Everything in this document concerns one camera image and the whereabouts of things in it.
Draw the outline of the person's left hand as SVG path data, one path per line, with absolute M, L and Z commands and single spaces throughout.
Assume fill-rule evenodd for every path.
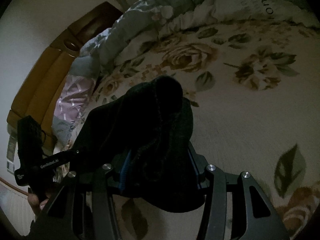
M 39 201 L 38 196 L 33 193 L 31 188 L 28 188 L 27 200 L 36 218 L 40 215 L 45 205 L 48 203 L 48 200 L 50 199 L 50 197 L 51 197 L 51 194 L 46 193 L 46 199 L 43 201 Z

